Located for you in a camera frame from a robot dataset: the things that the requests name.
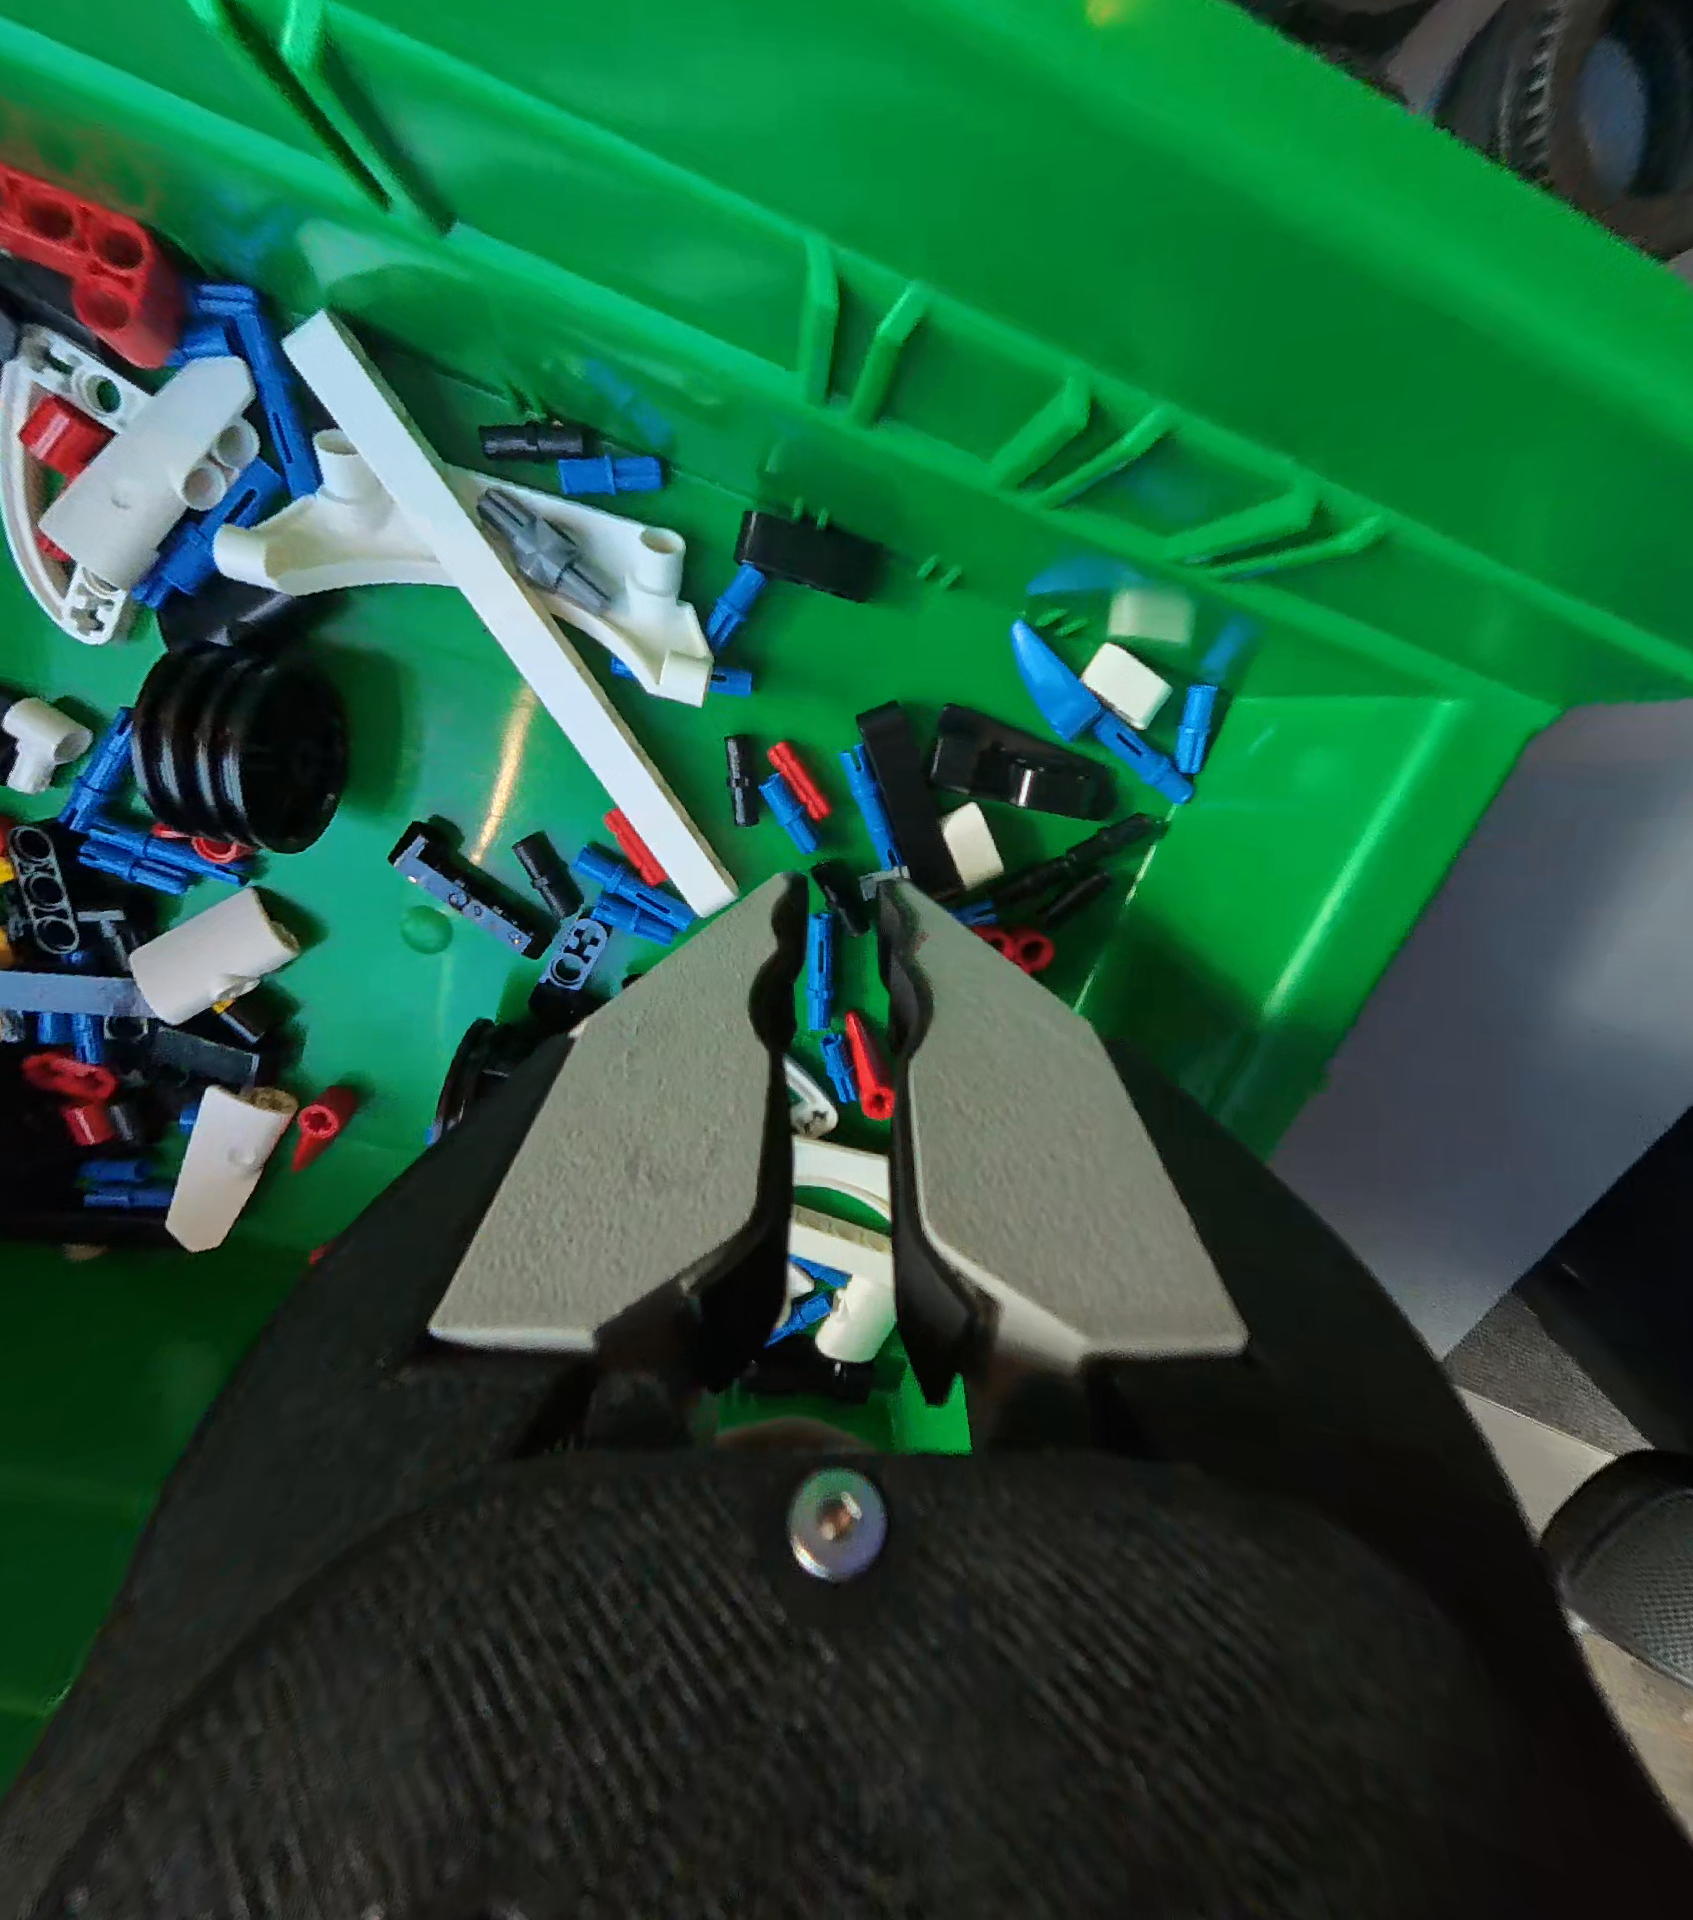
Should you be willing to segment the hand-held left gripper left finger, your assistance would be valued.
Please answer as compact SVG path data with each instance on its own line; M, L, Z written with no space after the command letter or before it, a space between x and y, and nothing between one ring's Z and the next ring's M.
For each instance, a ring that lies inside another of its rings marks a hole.
M575 1031L433 1341L706 1388L762 1355L785 1305L808 902L803 874L771 877Z

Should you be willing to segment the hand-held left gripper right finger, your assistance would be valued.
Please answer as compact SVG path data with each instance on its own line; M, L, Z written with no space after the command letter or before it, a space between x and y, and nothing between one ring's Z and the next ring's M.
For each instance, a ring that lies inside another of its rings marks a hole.
M879 891L893 1289L930 1404L1250 1335L1089 1022L912 881Z

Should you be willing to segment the pile of small toy bricks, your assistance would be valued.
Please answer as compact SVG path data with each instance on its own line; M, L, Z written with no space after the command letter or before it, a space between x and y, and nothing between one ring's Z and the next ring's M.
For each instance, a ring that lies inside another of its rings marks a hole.
M167 520L195 517L191 538L214 557L181 557L161 520L149 548L119 557L64 524L52 534L53 559L73 561L99 580L140 596L144 605L198 591L197 573L278 596L366 589L375 584L442 584L455 589L432 548L414 534L400 510L331 412L283 354L283 336L255 290L232 278L188 285L188 322L167 370L232 372L250 381L248 405L267 416L278 453L278 481L292 499L262 520L271 485L250 483L251 462L235 455L235 481L214 499L184 485L184 504ZM605 504L621 494L651 494L667 485L665 465L645 455L585 455L580 442L554 437L550 453L527 451L513 426L483 430L481 444L504 462L550 464L552 492L446 464L458 499L552 623L582 628L626 672L668 702L698 706L713 688L716 655L744 621L764 580L803 584L847 601L870 600L882 584L882 548L835 524L750 513L736 563L743 579L714 612L698 616L681 594L681 536L628 518Z

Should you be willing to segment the green plastic storage bin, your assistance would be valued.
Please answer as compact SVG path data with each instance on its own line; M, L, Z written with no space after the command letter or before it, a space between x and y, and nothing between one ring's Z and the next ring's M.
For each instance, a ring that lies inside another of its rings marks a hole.
M753 504L877 541L870 609L767 598L751 701L619 695L743 886L792 849L729 729L1032 718L1008 624L1093 647L1034 586L1089 557L1245 612L1195 807L1057 982L1257 1148L1541 722L1693 695L1693 290L1229 4L0 4L0 160L338 312L449 460L481 402L656 453L695 596ZM525 996L414 946L393 842L608 805L451 591L327 635L354 785L267 877L296 1079L364 1112L202 1259L0 1245L0 1772L278 1286Z

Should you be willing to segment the black ribbed rubber piece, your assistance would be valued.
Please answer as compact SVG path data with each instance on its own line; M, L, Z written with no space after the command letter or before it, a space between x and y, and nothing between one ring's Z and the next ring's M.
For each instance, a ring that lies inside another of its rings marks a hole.
M133 762L154 819L186 837L299 854L347 791L347 702L322 669L209 644L170 651L133 709Z

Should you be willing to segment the long white panel piece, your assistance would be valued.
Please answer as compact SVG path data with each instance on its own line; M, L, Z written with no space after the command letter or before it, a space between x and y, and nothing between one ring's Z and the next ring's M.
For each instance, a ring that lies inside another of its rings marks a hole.
M370 363L354 335L319 312L283 340L283 354L364 460L414 534L433 552L449 582L481 616L483 626L545 716L592 768L612 807L651 847L684 900L698 916L734 906L739 890L713 845L660 775L608 695L594 683L569 635L541 612L525 584L488 541L478 517L449 483L446 464L419 437L405 405Z

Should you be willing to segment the black mesh shoe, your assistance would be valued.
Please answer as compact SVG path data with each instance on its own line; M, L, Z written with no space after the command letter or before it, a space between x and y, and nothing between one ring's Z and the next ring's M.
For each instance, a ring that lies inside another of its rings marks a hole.
M1540 1535L1570 1618L1693 1691L1693 1459L1603 1466Z

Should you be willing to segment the red angled holed beam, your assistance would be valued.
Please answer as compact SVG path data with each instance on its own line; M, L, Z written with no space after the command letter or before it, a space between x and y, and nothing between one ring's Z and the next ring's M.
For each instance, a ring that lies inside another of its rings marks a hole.
M163 370L188 322L184 278L144 225L4 161L0 285L133 370Z

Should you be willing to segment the white curved frame piece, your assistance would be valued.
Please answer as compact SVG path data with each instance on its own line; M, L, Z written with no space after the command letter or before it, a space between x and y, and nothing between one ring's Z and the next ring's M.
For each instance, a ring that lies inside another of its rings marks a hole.
M45 400L66 402L80 419L114 437L136 421L151 396L124 372L46 326L23 326L0 372L0 524L15 571L64 635L91 647L114 646L129 639L138 621L133 594L73 561L50 557L41 545L48 469L20 437Z

